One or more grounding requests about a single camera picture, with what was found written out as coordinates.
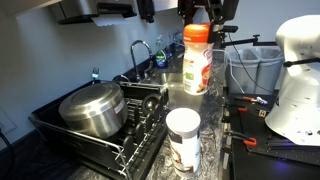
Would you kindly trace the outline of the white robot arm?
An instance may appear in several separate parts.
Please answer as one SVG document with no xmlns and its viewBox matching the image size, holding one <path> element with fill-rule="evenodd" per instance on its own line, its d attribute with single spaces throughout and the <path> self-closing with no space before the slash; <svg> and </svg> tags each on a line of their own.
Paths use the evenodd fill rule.
<svg viewBox="0 0 320 180">
<path fill-rule="evenodd" d="M 178 0 L 178 14 L 193 22 L 198 7 L 209 17 L 207 42 L 224 47 L 225 23 L 234 18 L 239 0 Z M 285 21 L 275 44 L 284 55 L 285 74 L 265 124 L 296 145 L 320 145 L 320 16 L 304 15 Z"/>
</svg>

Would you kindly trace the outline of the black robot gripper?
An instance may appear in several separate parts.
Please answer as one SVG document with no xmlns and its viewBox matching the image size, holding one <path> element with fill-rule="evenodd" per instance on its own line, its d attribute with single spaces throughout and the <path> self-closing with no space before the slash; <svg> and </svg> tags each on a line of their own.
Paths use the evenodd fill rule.
<svg viewBox="0 0 320 180">
<path fill-rule="evenodd" d="M 204 8 L 210 21 L 221 24 L 234 19 L 238 3 L 239 0 L 178 0 L 177 14 L 190 24 L 196 11 Z"/>
</svg>

